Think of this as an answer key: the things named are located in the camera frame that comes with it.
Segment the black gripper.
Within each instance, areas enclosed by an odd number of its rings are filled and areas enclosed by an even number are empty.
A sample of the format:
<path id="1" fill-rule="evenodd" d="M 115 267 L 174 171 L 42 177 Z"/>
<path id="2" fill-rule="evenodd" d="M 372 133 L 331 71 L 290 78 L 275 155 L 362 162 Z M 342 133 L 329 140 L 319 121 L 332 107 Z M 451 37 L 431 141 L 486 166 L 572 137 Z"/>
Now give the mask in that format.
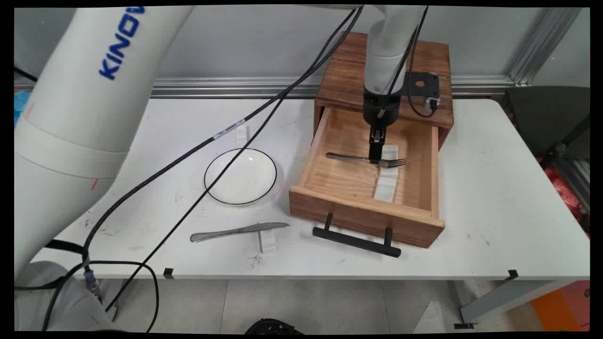
<path id="1" fill-rule="evenodd" d="M 381 160 L 381 145 L 385 144 L 386 127 L 394 124 L 399 117 L 401 91 L 380 95 L 365 89 L 363 99 L 363 118 L 371 125 L 369 161 L 371 164 L 378 164 Z"/>

